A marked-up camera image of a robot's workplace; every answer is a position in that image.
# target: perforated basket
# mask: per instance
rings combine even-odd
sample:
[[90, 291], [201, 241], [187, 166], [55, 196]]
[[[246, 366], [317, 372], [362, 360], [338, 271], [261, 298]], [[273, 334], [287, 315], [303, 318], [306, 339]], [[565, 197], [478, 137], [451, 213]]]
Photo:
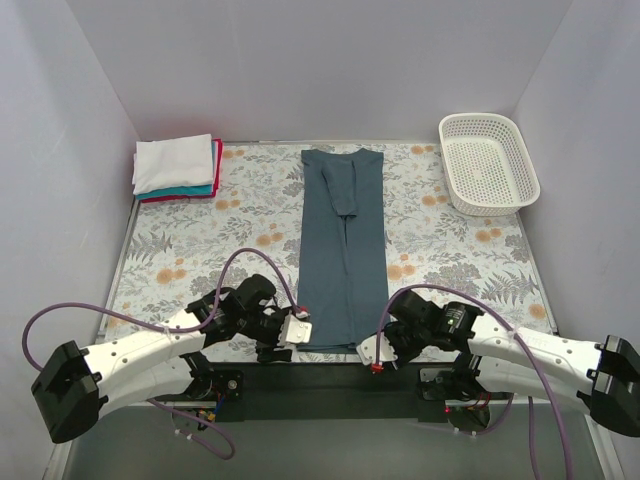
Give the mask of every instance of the perforated basket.
[[467, 215], [509, 215], [540, 196], [518, 126], [502, 115], [462, 113], [440, 122], [453, 206]]

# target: dark blue garment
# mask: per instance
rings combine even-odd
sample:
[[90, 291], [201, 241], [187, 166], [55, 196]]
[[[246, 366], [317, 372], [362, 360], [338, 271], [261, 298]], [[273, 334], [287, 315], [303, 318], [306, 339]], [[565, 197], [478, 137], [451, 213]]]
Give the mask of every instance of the dark blue garment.
[[309, 309], [304, 350], [353, 348], [375, 332], [388, 300], [380, 152], [303, 150], [298, 302]]

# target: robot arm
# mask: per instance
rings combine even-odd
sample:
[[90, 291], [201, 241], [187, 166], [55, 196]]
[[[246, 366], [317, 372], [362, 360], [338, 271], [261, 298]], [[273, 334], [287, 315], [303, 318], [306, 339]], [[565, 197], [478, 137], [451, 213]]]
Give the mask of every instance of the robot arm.
[[214, 369], [200, 351], [242, 333], [257, 341], [259, 362], [290, 361], [292, 346], [309, 341], [311, 324], [306, 312], [296, 316], [291, 307], [269, 305], [275, 293], [269, 280], [253, 275], [237, 289], [222, 289], [220, 307], [202, 330], [169, 333], [203, 323], [215, 292], [165, 320], [164, 333], [142, 330], [83, 349], [73, 341], [59, 346], [31, 387], [51, 439], [72, 440], [104, 415], [161, 395], [237, 398], [240, 382]]
[[[483, 392], [513, 392], [547, 398], [513, 333], [475, 306], [451, 302], [440, 308], [407, 291], [389, 313], [397, 321], [383, 330], [383, 364], [399, 368], [427, 346], [462, 352], [452, 370], [421, 382], [423, 396], [468, 400]], [[582, 342], [525, 328], [518, 334], [560, 402], [589, 413], [609, 430], [640, 437], [640, 356], [626, 340], [609, 336], [603, 344]], [[375, 349], [375, 335], [357, 347], [363, 363], [375, 362]]]

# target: white folded cloth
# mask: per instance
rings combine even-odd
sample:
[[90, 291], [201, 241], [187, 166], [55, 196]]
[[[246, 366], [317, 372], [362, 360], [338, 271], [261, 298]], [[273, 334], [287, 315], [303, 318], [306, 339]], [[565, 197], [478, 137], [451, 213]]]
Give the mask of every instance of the white folded cloth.
[[211, 135], [137, 142], [134, 195], [213, 183]]

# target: gray floor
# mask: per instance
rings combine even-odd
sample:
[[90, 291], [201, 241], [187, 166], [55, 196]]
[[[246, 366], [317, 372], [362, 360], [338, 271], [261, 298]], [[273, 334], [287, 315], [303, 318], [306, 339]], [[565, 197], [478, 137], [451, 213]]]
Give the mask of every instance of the gray floor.
[[[566, 411], [564, 418], [575, 478], [604, 478], [584, 417]], [[476, 439], [420, 428], [413, 420], [265, 421], [225, 427], [238, 446], [228, 462], [175, 437], [166, 413], [147, 406], [124, 408], [74, 442], [64, 478], [533, 478], [525, 405], [515, 406], [499, 430]], [[564, 479], [562, 449], [547, 405], [536, 407], [536, 429], [542, 477]], [[223, 446], [215, 433], [205, 436]]]

